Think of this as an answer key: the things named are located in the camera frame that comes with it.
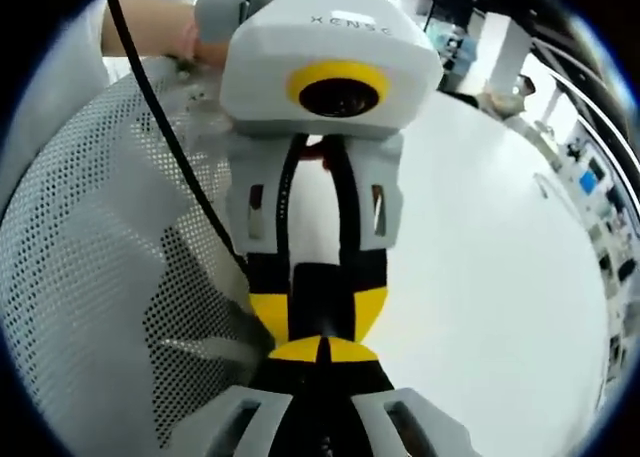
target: yellow camera ring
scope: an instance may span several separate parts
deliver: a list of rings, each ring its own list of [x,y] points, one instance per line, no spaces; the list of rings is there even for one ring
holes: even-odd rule
[[[323,117],[362,115],[384,102],[389,81],[371,65],[322,61],[293,72],[287,84],[289,100]]]

